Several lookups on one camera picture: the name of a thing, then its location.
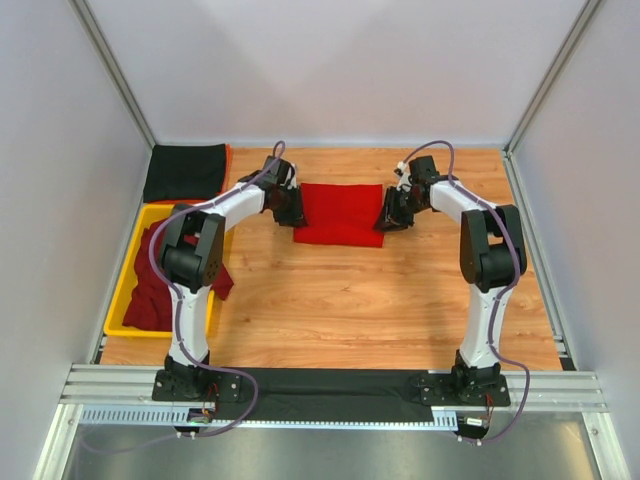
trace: wire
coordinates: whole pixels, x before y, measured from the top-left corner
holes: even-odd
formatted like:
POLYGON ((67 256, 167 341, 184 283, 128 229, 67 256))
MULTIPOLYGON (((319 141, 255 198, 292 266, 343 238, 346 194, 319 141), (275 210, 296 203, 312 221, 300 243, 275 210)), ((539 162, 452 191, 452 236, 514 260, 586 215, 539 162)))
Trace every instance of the wire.
POLYGON ((493 404, 493 398, 489 393, 485 393, 485 397, 487 399, 487 414, 483 417, 487 421, 487 425, 491 425, 491 418, 493 417, 493 410, 495 409, 495 405, 493 404))
POLYGON ((511 360, 509 358, 504 357, 502 354, 500 354, 500 352, 498 352, 498 349, 494 345, 494 338, 493 338, 493 327, 496 323, 496 317, 498 316, 498 308, 500 306, 500 301, 502 300, 502 297, 504 297, 504 295, 509 290, 512 290, 520 281, 520 261, 518 260, 518 254, 516 253, 516 249, 513 246, 513 241, 511 240, 511 236, 507 231, 506 225, 500 218, 500 215, 498 215, 495 209, 491 205, 489 205, 487 202, 485 202, 482 198, 477 196, 475 193, 470 192, 469 190, 464 188, 460 183, 456 183, 456 181, 454 180, 453 166, 455 164, 455 150, 451 143, 447 142, 446 140, 434 140, 432 142, 425 143, 424 145, 420 145, 418 148, 413 150, 409 155, 407 155, 407 157, 402 161, 402 163, 406 165, 406 163, 409 160, 411 160, 411 158, 416 153, 418 153, 421 150, 424 150, 425 148, 432 147, 434 145, 445 145, 449 149, 450 160, 449 160, 449 170, 447 172, 447 179, 449 181, 449 184, 451 185, 452 188, 460 192, 463 196, 465 196, 472 202, 477 203, 478 205, 480 205, 482 208, 484 208, 491 214, 493 219, 496 221, 498 228, 500 229, 500 233, 502 233, 502 237, 504 238, 507 244, 507 248, 509 249, 509 254, 511 255, 511 260, 513 262, 513 269, 514 269, 513 280, 511 280, 511 283, 509 285, 507 285, 502 290, 500 290, 496 295, 495 299, 493 300, 493 306, 491 308, 491 314, 489 316, 489 348, 491 349, 491 352, 496 356, 496 358, 501 362, 521 368, 525 374, 525 382, 524 382, 524 391, 522 392, 522 399, 520 400, 520 405, 518 406, 518 410, 516 411, 516 414, 514 415, 514 417, 511 419, 511 422, 509 423, 509 425, 507 425, 505 429, 502 430, 497 435, 491 438, 488 438, 486 440, 482 440, 482 443, 493 443, 500 440, 501 438, 504 438, 504 436, 507 433, 509 433, 511 429, 516 425, 516 423, 522 416, 522 411, 524 410, 524 406, 527 403, 527 397, 529 396, 529 388, 531 386, 531 372, 529 371, 529 367, 527 367, 524 363, 518 362, 516 360, 511 360))
MULTIPOLYGON (((193 212, 196 212, 196 211, 199 211, 199 210, 215 207, 216 205, 219 205, 221 202, 224 202, 225 200, 228 200, 229 198, 231 198, 231 197, 243 192, 249 186, 255 184, 264 175, 266 175, 266 173, 271 169, 271 167, 273 167, 276 163, 278 163, 278 161, 280 161, 280 158, 284 154, 285 149, 286 149, 286 145, 285 145, 284 141, 283 140, 279 140, 273 146, 273 156, 275 158, 271 162, 269 162, 269 164, 264 169, 262 169, 260 172, 258 172, 252 179, 250 179, 246 183, 243 183, 242 185, 235 186, 234 188, 232 188, 228 192, 225 192, 222 195, 214 198, 211 202, 204 203, 204 204, 201 204, 201 205, 195 205, 193 207, 187 208, 185 210, 181 210, 181 211, 171 215, 169 218, 167 218, 164 222, 162 222, 160 224, 160 226, 156 229, 156 231, 153 233, 153 235, 151 237, 151 242, 149 244, 149 262, 151 263, 151 268, 152 268, 153 272, 158 276, 158 278, 160 280, 162 280, 169 288, 171 288, 176 293, 176 296, 178 298, 178 302, 177 302, 177 305, 176 305, 176 315, 175 315, 175 319, 174 319, 174 333, 176 335, 176 340, 178 341, 178 345, 180 347, 180 351, 183 353, 183 355, 191 363, 193 363, 194 365, 197 365, 198 367, 204 368, 206 370, 211 370, 213 372, 229 373, 229 374, 232 374, 232 375, 240 375, 240 376, 246 378, 247 380, 249 380, 251 382, 252 386, 253 386, 253 396, 251 398, 251 402, 250 402, 249 406, 246 408, 246 410, 238 418, 236 418, 232 422, 228 423, 224 427, 220 427, 220 428, 217 428, 215 430, 208 431, 208 432, 202 432, 202 433, 195 434, 194 436, 197 437, 197 438, 207 438, 207 437, 214 437, 214 436, 217 436, 217 435, 221 435, 221 434, 223 434, 225 432, 228 432, 229 430, 235 428, 240 423, 242 423, 244 421, 244 419, 247 418, 251 414, 251 412, 255 408, 256 403, 258 401, 258 393, 259 393, 259 391, 258 391, 258 382, 256 381, 256 379, 252 375, 250 375, 250 374, 248 374, 246 372, 243 372, 242 370, 236 370, 234 368, 213 367, 211 365, 208 365, 206 363, 202 363, 202 362, 198 361, 197 359, 193 358, 191 353, 184 346, 184 340, 182 338, 182 334, 181 334, 181 331, 180 331, 180 313, 182 311, 182 302, 184 300, 184 297, 183 297, 182 292, 180 291, 180 289, 178 287, 176 287, 176 285, 173 282, 171 282, 164 275, 164 273, 162 273, 162 271, 158 267, 157 260, 156 260, 155 255, 154 255, 155 245, 156 245, 156 243, 157 243, 157 241, 158 241, 158 239, 160 237, 160 234, 167 228, 167 226, 171 222, 175 221, 177 218, 180 218, 180 217, 182 217, 184 215, 188 215, 190 213, 193 213, 193 212)), ((112 449, 112 450, 102 450, 102 449, 99 449, 99 448, 92 447, 91 445, 89 445, 84 440, 84 438, 80 439, 80 444, 82 445, 83 448, 87 449, 91 453, 95 453, 95 454, 98 454, 98 455, 117 455, 117 454, 120 454, 120 453, 127 453, 127 452, 132 452, 134 450, 148 448, 148 447, 151 447, 151 446, 156 445, 158 443, 162 443, 162 442, 164 442, 166 440, 171 440, 171 439, 175 439, 175 438, 192 438, 192 437, 191 437, 191 435, 188 435, 188 434, 177 433, 177 434, 171 434, 171 435, 165 435, 165 436, 162 436, 162 437, 157 437, 157 438, 154 438, 152 440, 149 440, 148 442, 145 442, 145 443, 142 443, 142 444, 139 444, 139 445, 134 445, 132 447, 118 448, 118 449, 112 449)))
MULTIPOLYGON (((209 414, 209 410, 207 410, 207 401, 211 400, 211 394, 212 393, 213 393, 213 388, 209 387, 209 391, 207 393, 207 398, 205 398, 204 401, 202 402, 202 414, 205 415, 209 419, 211 419, 211 417, 210 417, 210 414, 209 414)), ((216 411, 215 405, 216 405, 217 402, 218 402, 218 400, 217 400, 217 397, 216 397, 215 403, 213 404, 214 405, 214 407, 213 407, 214 413, 216 411)))

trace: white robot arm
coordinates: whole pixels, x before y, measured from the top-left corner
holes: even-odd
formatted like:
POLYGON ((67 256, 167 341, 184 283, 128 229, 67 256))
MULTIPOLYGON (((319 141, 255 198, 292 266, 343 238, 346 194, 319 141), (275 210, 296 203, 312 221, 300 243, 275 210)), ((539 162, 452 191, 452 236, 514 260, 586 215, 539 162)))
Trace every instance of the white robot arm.
POLYGON ((507 227, 522 274, 527 260, 518 209, 484 200, 481 205, 472 200, 461 192, 458 179, 454 177, 452 184, 447 176, 438 173, 431 156, 416 158, 408 165, 401 162, 395 172, 399 182, 387 189, 376 229, 385 232, 406 229, 413 225, 415 213, 428 208, 445 213, 460 225, 460 268, 469 283, 471 298, 466 334, 452 373, 459 378, 461 389, 470 385, 495 385, 500 363, 491 346, 496 351, 499 348, 504 312, 512 290, 500 297, 498 293, 511 283, 515 272, 504 238, 501 243, 489 242, 491 235, 500 238, 502 233, 486 207, 494 209, 507 227), (491 345, 491 310, 496 301, 499 304, 491 326, 491 345))
POLYGON ((169 289, 173 315, 171 348, 164 370, 156 376, 154 400, 201 399, 212 384, 211 372, 204 371, 193 360, 209 362, 205 332, 207 297, 222 267, 225 232, 266 209, 273 212, 274 220, 282 226, 306 225, 295 165, 269 156, 265 169, 240 179, 218 204, 210 200, 195 206, 174 207, 173 215, 184 210, 189 213, 176 215, 167 225, 158 256, 158 264, 175 290, 169 289), (198 238, 196 245, 186 240, 189 236, 198 238))

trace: black cloth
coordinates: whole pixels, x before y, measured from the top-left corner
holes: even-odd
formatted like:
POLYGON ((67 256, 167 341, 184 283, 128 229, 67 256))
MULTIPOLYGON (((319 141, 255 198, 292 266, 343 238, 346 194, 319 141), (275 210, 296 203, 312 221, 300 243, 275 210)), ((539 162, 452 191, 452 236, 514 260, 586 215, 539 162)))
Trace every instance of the black cloth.
POLYGON ((142 194, 145 203, 160 200, 207 200, 224 185, 227 168, 226 145, 153 147, 147 181, 142 194))

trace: gray wall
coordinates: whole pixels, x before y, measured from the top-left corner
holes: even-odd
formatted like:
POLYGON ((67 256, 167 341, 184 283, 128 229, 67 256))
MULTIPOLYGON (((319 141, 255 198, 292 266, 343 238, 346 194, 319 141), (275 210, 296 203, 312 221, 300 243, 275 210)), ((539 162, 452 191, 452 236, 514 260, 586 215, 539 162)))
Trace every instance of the gray wall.
POLYGON ((504 143, 583 0, 88 0, 161 142, 504 143))
POLYGON ((65 0, 0 2, 1 477, 86 361, 149 156, 65 0))
POLYGON ((580 367, 640 478, 640 2, 604 2, 517 152, 580 367))

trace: yellow bin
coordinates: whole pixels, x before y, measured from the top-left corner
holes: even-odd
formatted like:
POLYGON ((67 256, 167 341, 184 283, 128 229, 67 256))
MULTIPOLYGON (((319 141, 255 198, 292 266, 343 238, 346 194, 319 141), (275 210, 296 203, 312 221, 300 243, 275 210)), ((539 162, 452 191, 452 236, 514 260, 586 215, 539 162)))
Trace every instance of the yellow bin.
MULTIPOLYGON (((131 301, 131 292, 133 292, 133 289, 138 285, 138 278, 136 277, 136 273, 133 269, 133 264, 140 248, 142 233, 144 232, 144 229, 149 227, 152 223, 169 217, 173 207, 173 204, 149 204, 144 205, 140 210, 133 238, 129 244, 129 248, 127 249, 127 255, 124 259, 122 270, 120 271, 120 277, 118 277, 115 293, 111 299, 109 313, 107 313, 107 319, 104 325, 104 333, 107 335, 113 335, 116 337, 171 338, 171 332, 153 332, 149 330, 140 330, 135 327, 125 327, 122 325, 122 322, 124 320, 124 314, 127 311, 127 307, 129 306, 129 302, 131 301)), ((232 232, 230 231, 225 235, 225 250, 227 251, 231 238, 232 232)), ((213 323, 214 297, 215 295, 212 290, 209 293, 209 299, 207 302, 207 333, 209 333, 209 329, 213 323)))

